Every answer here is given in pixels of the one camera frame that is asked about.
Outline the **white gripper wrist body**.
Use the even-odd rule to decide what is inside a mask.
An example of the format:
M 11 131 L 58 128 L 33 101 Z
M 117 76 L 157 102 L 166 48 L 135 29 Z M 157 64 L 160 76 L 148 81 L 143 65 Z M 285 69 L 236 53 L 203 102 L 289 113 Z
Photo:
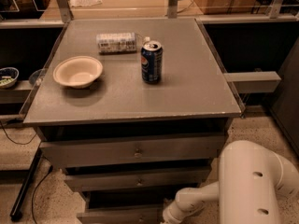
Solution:
M 194 204 L 171 202 L 163 210 L 163 221 L 161 224 L 180 224 L 186 217 L 195 214 L 200 209 Z

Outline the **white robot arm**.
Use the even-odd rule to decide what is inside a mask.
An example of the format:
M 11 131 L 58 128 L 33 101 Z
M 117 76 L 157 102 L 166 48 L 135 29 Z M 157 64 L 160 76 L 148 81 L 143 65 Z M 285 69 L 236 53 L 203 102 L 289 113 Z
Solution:
M 180 224 L 213 201 L 219 203 L 220 224 L 281 224 L 278 198 L 298 191 L 299 172 L 288 159 L 256 143 L 234 141 L 221 152 L 218 180 L 180 189 L 161 224 Z

